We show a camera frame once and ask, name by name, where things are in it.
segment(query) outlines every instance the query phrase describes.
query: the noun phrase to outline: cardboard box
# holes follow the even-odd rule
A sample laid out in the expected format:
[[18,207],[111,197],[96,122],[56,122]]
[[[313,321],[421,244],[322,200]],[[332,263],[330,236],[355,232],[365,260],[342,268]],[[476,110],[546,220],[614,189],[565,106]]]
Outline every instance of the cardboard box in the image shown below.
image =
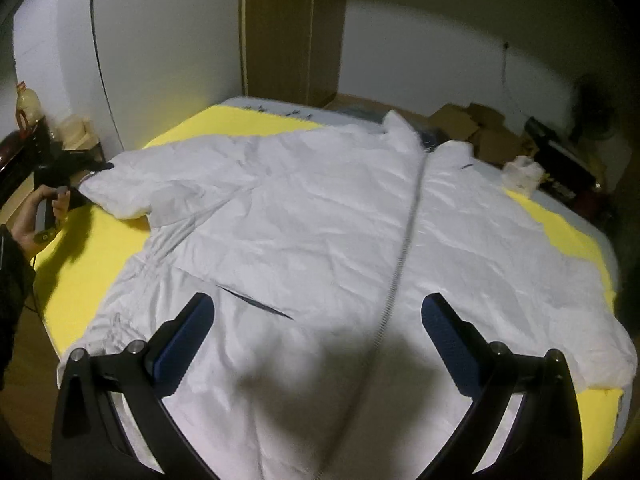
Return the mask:
[[450,139],[471,142],[476,158],[499,168],[518,155],[533,156],[537,150],[529,136],[517,136],[504,126],[504,115],[476,103],[467,108],[446,104],[429,117],[429,124]]

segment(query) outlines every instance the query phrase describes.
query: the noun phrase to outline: hand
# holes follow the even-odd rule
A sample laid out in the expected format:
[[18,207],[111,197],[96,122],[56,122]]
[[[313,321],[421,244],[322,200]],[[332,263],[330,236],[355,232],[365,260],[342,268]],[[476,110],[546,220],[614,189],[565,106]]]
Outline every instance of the hand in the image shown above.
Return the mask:
[[[22,204],[22,209],[15,219],[14,226],[11,228],[11,236],[20,246],[24,257],[27,261],[34,259],[35,255],[43,250],[46,244],[37,244],[33,240],[36,225],[36,211],[38,204],[45,198],[53,198],[56,195],[56,189],[53,187],[40,186],[36,191],[32,192]],[[69,199],[71,192],[59,193],[57,198],[51,203],[53,206],[53,215],[58,223],[65,221],[66,212],[69,210]]]

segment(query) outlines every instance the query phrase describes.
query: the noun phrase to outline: yellow surface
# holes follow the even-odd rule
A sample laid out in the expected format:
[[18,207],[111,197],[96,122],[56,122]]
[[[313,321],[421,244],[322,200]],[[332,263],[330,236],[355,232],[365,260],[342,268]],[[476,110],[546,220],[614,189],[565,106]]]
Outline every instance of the yellow surface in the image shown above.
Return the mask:
[[[207,134],[266,136],[315,126],[308,121],[219,105],[184,121],[148,146]],[[596,263],[612,307],[614,294],[595,241],[572,228],[561,216],[517,194],[511,196],[544,224],[551,243],[563,253]],[[58,352],[65,351],[82,335],[124,262],[142,248],[147,235],[146,219],[119,221],[97,206],[69,213],[64,230],[36,261],[36,291]],[[606,456],[621,394],[620,390],[588,390],[578,395],[585,478]]]

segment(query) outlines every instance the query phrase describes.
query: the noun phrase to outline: white fabric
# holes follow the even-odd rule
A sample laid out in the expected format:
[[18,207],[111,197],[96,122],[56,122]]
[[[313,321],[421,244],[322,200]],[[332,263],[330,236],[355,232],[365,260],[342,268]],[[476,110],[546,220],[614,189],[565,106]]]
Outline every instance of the white fabric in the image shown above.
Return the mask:
[[[470,403],[422,328],[430,292],[513,351],[561,349],[578,389],[624,386],[635,373],[633,345],[607,311],[594,266],[558,253],[470,166],[468,145],[428,155],[418,183],[417,136],[393,113],[385,128],[198,137],[123,153],[81,186],[119,218],[148,214],[152,229],[72,348],[121,351],[195,292],[210,294],[213,328],[164,403],[223,479],[309,479],[321,469],[323,478],[415,478]],[[393,314],[345,425],[417,186]],[[486,460],[516,408],[514,397]]]

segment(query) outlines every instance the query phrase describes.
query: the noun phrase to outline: metal screw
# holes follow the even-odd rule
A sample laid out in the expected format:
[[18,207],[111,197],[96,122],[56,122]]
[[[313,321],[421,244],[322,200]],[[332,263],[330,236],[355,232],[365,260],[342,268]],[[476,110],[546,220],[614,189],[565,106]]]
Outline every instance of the metal screw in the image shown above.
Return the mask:
[[71,360],[78,362],[84,357],[84,354],[86,354],[86,350],[84,348],[76,348],[73,352],[71,352]]
[[142,351],[145,345],[146,343],[142,341],[142,339],[135,339],[127,345],[127,352],[131,354],[137,354],[138,352]]

